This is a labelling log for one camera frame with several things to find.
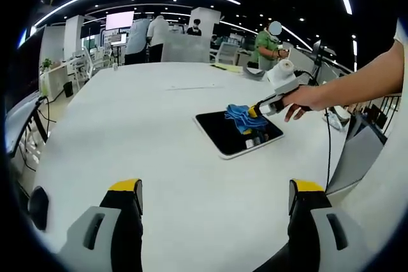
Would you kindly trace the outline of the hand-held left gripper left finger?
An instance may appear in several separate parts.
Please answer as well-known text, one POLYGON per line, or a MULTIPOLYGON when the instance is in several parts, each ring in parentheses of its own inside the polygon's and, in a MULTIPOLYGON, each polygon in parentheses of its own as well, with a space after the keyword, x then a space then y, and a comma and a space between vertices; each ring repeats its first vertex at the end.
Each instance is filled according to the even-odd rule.
POLYGON ((117 182, 69 227, 57 254, 68 271, 142 271, 142 181, 117 182))

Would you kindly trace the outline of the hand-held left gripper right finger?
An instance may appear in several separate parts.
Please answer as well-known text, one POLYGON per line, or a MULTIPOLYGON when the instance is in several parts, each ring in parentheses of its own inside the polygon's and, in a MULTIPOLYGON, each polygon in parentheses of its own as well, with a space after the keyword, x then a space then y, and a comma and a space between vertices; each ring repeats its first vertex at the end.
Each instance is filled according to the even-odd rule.
POLYGON ((363 271, 371 257, 362 228, 332 206, 324 189, 289 181, 288 264, 290 271, 363 271))

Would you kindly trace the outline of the person's right hand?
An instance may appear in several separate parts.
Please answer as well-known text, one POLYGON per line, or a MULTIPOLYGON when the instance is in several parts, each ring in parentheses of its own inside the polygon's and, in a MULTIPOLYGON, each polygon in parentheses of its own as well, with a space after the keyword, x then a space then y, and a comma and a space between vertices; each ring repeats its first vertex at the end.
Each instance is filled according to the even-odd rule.
POLYGON ((300 86, 295 91, 284 96, 282 103, 285 107, 289 106, 285 115, 285 121, 290 119, 298 120, 307 111, 304 108, 310 108, 313 111, 321 111, 328 106, 325 96, 325 86, 300 86))

